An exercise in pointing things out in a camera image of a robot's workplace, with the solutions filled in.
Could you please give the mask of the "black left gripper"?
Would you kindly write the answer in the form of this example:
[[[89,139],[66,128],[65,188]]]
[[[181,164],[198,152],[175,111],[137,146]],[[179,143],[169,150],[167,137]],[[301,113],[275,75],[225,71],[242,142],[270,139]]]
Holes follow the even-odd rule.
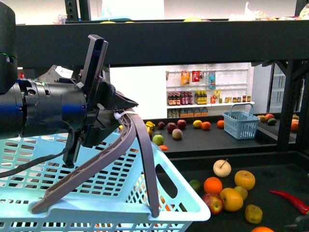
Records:
[[[68,168],[73,168],[81,146],[99,145],[118,126],[114,111],[138,106],[138,103],[123,96],[101,75],[108,42],[102,37],[90,34],[84,68],[80,71],[77,86],[84,93],[86,114],[83,126],[75,131],[74,142],[63,155]]]

